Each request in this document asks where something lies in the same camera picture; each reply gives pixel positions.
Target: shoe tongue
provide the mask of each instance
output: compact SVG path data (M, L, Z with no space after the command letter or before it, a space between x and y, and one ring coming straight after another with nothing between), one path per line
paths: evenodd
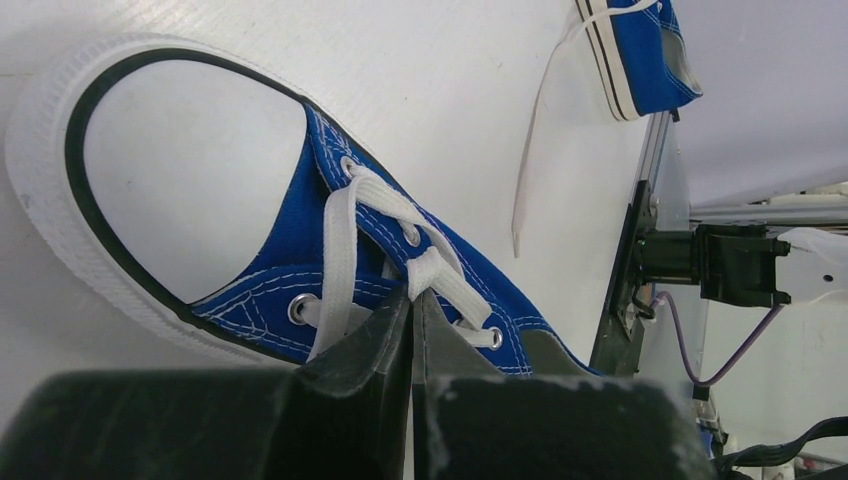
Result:
M316 152L321 151L322 145L340 139L318 138L326 131L313 130L307 127L297 169L268 240L241 277L274 267L323 264L324 203L330 189L321 176ZM385 260L386 255L380 247L360 230L357 273L380 276Z

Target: white backdrop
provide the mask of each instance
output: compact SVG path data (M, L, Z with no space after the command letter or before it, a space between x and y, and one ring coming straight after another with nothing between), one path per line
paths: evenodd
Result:
M848 181L848 2L674 5L705 92L678 128L693 204Z

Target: shoe eyelet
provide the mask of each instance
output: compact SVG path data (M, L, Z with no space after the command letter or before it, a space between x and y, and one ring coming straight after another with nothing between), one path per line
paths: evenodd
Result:
M488 347L489 350L497 350L501 348L501 345L503 345L503 332L501 331L501 329L498 327L492 327L489 329L489 331L492 332L495 337L492 346Z
M306 320L300 314L300 310L311 300L318 300L318 297L311 293L301 293L294 297L289 303L289 321L295 325L306 325Z
M403 238L406 239L406 243L413 247L421 245L421 234L418 232L418 227L413 226L408 230L404 228Z
M341 164L342 172L345 174L345 176L347 178L352 179L353 178L353 172L351 172L350 170L351 170L351 168L355 167L357 165L357 163L352 158L348 157L347 155L343 156L339 163Z

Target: white shoelace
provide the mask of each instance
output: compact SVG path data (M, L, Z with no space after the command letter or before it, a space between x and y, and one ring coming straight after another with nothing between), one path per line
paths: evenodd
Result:
M527 138L524 140L524 152L521 155L521 166L518 168L518 181L515 186L515 201L512 206L512 250L515 258L518 258L520 251L520 234L521 228L524 226L525 206L527 204L527 186L525 185L526 177L524 175L525 166L527 164L527 154L530 151L530 140L533 138L533 130L536 126L536 114L543 95L543 89L547 84L548 71L550 70L554 56L560 49L566 51L568 48L571 48L577 42L580 35L582 35L587 28L598 20L616 15L639 12L647 9L655 3L659 3L659 8L662 8L662 3L658 2L658 0L639 0L635 4L626 8L608 8L606 10L601 10L584 20L577 30L569 32L566 29L560 37L559 42L557 42L554 46L553 51L551 51L551 56L548 58L547 65L545 65L545 72L542 74L542 82L539 84L539 90L536 91L536 101L533 104L533 112L530 115L530 126L527 129Z
M351 178L350 185L331 193L324 205L324 282L321 299L299 297L289 309L300 323L317 329L309 360L340 340L358 326L370 311L353 303L356 283L356 205L373 208L398 221L404 239L412 246L421 242L419 228L432 246L418 258L406 262L408 296L415 299L432 288L462 316L455 325L466 341L476 347L497 348L503 340L498 329L483 329L492 307L465 280L462 264L447 238L434 227L416 206L380 176L342 157L342 169Z

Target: blue canvas sneaker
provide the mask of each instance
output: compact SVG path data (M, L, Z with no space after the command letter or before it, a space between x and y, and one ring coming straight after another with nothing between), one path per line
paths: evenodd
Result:
M671 0L576 1L584 20L595 16L586 32L616 119L672 110L702 95Z
M411 299L433 289L505 373L533 372L528 334L579 365L495 266L319 106L214 48L122 35L71 52L25 90L6 158L59 258L192 348L303 363L408 285Z

